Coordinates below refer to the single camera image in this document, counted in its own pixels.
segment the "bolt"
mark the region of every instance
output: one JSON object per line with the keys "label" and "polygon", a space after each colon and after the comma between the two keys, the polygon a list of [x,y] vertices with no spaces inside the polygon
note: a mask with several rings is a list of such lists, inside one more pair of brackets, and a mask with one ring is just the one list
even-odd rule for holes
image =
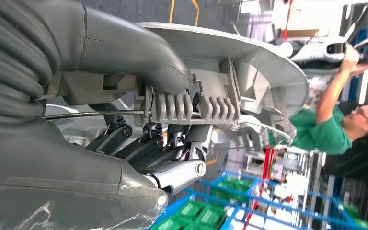
{"label": "bolt", "polygon": [[159,139],[159,140],[157,140],[156,145],[157,145],[159,148],[163,147],[163,146],[164,146],[164,140],[163,140],[163,139]]}
{"label": "bolt", "polygon": [[129,127],[125,127],[122,132],[123,136],[128,138],[132,135],[132,129]]}

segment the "cable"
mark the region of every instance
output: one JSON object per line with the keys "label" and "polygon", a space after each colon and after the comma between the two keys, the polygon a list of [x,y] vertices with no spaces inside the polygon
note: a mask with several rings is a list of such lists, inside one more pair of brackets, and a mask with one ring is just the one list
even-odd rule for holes
{"label": "cable", "polygon": [[118,110],[118,111],[97,111],[97,112],[83,112],[74,114],[58,114],[43,116],[46,120],[55,120],[62,118],[84,117],[84,116],[107,116],[107,115],[141,115],[144,114],[141,110]]}

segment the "metal rod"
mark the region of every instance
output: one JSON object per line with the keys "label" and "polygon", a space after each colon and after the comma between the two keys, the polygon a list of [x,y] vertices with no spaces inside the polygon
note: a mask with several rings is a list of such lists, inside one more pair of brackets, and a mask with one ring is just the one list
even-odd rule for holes
{"label": "metal rod", "polygon": [[73,113],[73,114],[58,114],[43,116],[46,120],[55,120],[62,118],[73,118],[73,117],[83,117],[83,116],[107,116],[107,115],[142,115],[145,114],[141,110],[118,110],[118,111],[97,111],[97,112],[83,112],[83,113]]}
{"label": "metal rod", "polygon": [[236,1],[224,1],[224,2],[217,2],[217,3],[207,3],[207,6],[219,6],[219,5],[227,5],[227,4],[236,4],[241,2],[249,2],[249,1],[259,1],[259,0],[236,0]]}
{"label": "metal rod", "polygon": [[266,124],[263,124],[263,123],[260,123],[260,122],[256,122],[256,119],[252,115],[242,115],[238,122],[239,122],[239,124],[240,123],[248,123],[248,124],[251,124],[251,125],[259,126],[259,127],[262,127],[262,128],[266,128],[266,129],[268,129],[272,132],[278,133],[278,134],[282,135],[285,139],[287,139],[289,147],[291,146],[291,144],[293,142],[293,139],[287,133],[285,133],[281,130],[278,130],[274,127],[271,127],[269,125],[266,125]]}

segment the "red strap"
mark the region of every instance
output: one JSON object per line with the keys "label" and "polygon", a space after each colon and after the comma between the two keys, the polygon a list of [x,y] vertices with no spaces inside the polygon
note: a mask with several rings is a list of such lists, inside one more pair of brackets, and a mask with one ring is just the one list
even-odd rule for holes
{"label": "red strap", "polygon": [[283,40],[287,40],[287,37],[288,37],[288,21],[290,20],[291,5],[292,4],[293,4],[293,0],[290,0],[290,6],[288,7],[286,28],[284,29],[284,33],[283,33]]}

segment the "green crate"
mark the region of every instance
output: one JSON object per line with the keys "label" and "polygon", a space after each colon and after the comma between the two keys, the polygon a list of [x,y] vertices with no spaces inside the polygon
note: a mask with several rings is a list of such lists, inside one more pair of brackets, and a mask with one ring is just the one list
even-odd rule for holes
{"label": "green crate", "polygon": [[182,230],[186,227],[185,222],[175,218],[168,218],[162,223],[152,226],[151,230]]}
{"label": "green crate", "polygon": [[198,225],[219,229],[226,219],[226,211],[220,207],[205,208],[195,220]]}
{"label": "green crate", "polygon": [[206,207],[208,207],[208,205],[201,202],[201,201],[189,200],[176,213],[176,215],[178,215],[180,217],[190,219],[190,220],[194,220],[198,217],[198,215],[201,213],[201,211]]}
{"label": "green crate", "polygon": [[[227,189],[233,189],[233,184],[227,180],[222,180],[217,184],[219,187],[222,188],[227,188]],[[223,191],[219,188],[211,188],[211,196],[220,199],[220,200],[225,200],[225,201],[230,201],[231,199],[231,194],[230,192],[227,191]],[[216,206],[221,206],[222,204],[218,203],[218,202],[212,202],[213,205]]]}
{"label": "green crate", "polygon": [[[238,192],[241,192],[241,193],[246,193],[247,190],[249,190],[249,187],[243,187],[243,186],[237,184],[237,185],[235,185],[234,190],[236,190]],[[232,193],[230,198],[236,200],[237,203],[246,202],[246,200],[248,199],[247,196],[240,195],[240,194],[235,194],[235,193]]]}
{"label": "green crate", "polygon": [[211,227],[208,227],[208,226],[190,224],[183,230],[215,230],[215,229],[211,228]]}
{"label": "green crate", "polygon": [[355,222],[356,225],[362,227],[364,230],[368,230],[368,222],[367,221],[357,219],[357,218],[352,218],[352,220]]}
{"label": "green crate", "polygon": [[344,208],[344,211],[352,218],[357,218],[359,216],[359,211],[358,209],[354,206],[354,205],[351,205],[351,204],[345,204],[345,203],[342,203],[341,204],[342,207]]}

